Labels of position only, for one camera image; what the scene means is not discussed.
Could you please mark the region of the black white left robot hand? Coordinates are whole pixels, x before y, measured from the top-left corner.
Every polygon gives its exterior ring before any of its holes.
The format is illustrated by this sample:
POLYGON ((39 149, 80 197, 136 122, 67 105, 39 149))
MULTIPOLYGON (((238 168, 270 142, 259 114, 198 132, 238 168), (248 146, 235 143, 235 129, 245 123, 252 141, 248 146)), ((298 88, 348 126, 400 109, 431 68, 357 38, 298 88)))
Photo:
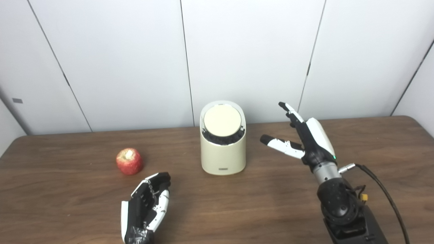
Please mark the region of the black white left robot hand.
POLYGON ((155 232, 169 206, 171 176, 159 172, 142 180, 129 201, 121 202, 121 237, 125 244, 154 244, 155 232))

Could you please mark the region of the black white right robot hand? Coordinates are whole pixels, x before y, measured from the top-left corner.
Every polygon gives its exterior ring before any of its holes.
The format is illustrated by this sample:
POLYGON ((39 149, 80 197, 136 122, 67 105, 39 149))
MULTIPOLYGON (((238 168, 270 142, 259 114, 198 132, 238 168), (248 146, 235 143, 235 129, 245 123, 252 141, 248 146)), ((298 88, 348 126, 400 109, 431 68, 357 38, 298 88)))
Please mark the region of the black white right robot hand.
POLYGON ((331 162, 337 164, 335 151, 322 125, 315 118, 304 120, 297 111, 285 102, 278 103, 286 111, 291 127, 295 128, 301 143, 262 135, 260 141, 286 155, 301 159, 311 170, 316 166, 331 162))

